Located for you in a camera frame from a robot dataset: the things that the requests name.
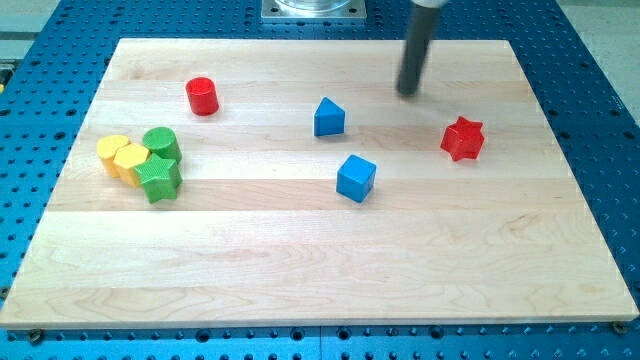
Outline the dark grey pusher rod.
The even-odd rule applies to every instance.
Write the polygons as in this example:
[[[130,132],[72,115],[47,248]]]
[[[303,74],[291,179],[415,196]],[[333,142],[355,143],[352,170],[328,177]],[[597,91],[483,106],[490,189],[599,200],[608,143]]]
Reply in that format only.
[[[441,3],[412,3],[396,81],[396,90],[404,97],[414,96],[418,91],[429,45],[436,31],[441,10]]]

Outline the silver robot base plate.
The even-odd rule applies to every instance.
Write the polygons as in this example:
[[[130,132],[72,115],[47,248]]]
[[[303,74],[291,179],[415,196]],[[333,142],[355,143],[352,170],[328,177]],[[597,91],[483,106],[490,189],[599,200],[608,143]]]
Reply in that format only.
[[[263,21],[365,20],[365,0],[262,0]]]

